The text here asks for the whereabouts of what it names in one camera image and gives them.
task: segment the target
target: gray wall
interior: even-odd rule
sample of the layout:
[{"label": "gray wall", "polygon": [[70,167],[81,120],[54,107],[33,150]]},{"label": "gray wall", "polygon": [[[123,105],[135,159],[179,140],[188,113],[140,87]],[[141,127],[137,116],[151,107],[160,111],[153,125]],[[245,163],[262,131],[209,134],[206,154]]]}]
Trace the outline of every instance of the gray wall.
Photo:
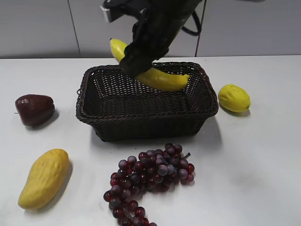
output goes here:
[{"label": "gray wall", "polygon": [[79,57],[66,0],[0,0],[0,58]]},{"label": "gray wall", "polygon": [[[129,43],[135,20],[105,23],[102,2],[0,0],[0,58],[111,57],[109,39]],[[301,54],[300,22],[301,0],[207,0],[199,46],[180,32],[167,56]]]},{"label": "gray wall", "polygon": [[301,0],[253,1],[208,0],[198,56],[301,54]]}]

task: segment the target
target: basket rim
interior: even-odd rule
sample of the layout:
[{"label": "basket rim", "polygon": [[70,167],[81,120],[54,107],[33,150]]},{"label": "basket rim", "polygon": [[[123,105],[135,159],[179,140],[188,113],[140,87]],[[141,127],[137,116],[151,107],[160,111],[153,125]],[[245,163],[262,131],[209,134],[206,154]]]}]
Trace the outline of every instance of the basket rim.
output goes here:
[{"label": "basket rim", "polygon": [[85,102],[85,95],[86,95],[86,90],[87,90],[87,82],[89,77],[91,76],[91,74],[93,73],[93,71],[95,70],[99,70],[102,67],[107,67],[107,66],[118,66],[118,65],[100,65],[100,66],[95,66],[95,67],[91,67],[88,70],[86,70],[83,79],[82,79],[82,83],[80,86],[80,89],[78,90],[78,99],[77,99],[77,103],[76,103],[76,117],[86,123],[86,124],[90,124],[93,125],[95,124],[95,122],[100,123],[110,123],[110,122],[122,122],[122,121],[136,121],[136,120],[153,120],[153,119],[157,119],[157,120],[161,120],[161,119],[171,119],[171,118],[185,118],[187,120],[189,119],[194,119],[194,118],[198,118],[198,119],[207,119],[209,117],[212,117],[214,115],[216,115],[216,113],[218,112],[218,104],[217,104],[217,96],[216,96],[216,92],[214,91],[214,89],[212,88],[212,85],[210,83],[209,77],[207,76],[205,70],[197,63],[194,62],[159,62],[159,63],[153,63],[153,66],[155,67],[156,65],[164,65],[164,64],[187,64],[187,65],[194,65],[194,67],[198,68],[207,78],[207,81],[203,79],[203,82],[206,84],[206,87],[210,90],[210,97],[211,97],[211,101],[212,101],[212,106],[210,109],[206,109],[203,111],[189,111],[189,112],[170,112],[170,113],[150,113],[150,114],[126,114],[126,115],[113,115],[113,116],[101,116],[101,115],[88,115],[85,113],[85,111],[83,110],[84,107],[84,102]]}]

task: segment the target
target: mango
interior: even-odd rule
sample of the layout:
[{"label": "mango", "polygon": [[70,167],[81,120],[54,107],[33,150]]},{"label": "mango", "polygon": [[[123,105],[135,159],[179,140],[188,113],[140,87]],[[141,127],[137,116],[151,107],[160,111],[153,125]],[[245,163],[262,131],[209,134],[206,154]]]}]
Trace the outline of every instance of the mango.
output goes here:
[{"label": "mango", "polygon": [[57,194],[69,167],[69,156],[63,149],[52,149],[39,157],[31,167],[18,205],[25,210],[45,206]]}]

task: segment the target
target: wicker basket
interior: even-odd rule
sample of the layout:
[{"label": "wicker basket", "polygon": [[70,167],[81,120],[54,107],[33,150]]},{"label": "wicker basket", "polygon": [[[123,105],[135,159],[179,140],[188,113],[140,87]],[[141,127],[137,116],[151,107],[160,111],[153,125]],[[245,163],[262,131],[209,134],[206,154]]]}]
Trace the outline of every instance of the wicker basket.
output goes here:
[{"label": "wicker basket", "polygon": [[93,67],[78,91],[76,117],[103,141],[195,135],[218,111],[216,93],[200,65],[156,63],[172,74],[189,74],[182,91],[164,92],[124,75],[118,65]]}]

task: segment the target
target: yellow lemon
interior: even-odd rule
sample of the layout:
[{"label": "yellow lemon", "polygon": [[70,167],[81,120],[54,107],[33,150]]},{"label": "yellow lemon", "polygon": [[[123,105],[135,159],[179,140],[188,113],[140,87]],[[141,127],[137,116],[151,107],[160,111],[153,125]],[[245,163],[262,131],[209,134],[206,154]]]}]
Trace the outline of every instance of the yellow lemon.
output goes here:
[{"label": "yellow lemon", "polygon": [[247,92],[233,84],[222,87],[218,99],[224,108],[237,113],[247,111],[251,105]]}]

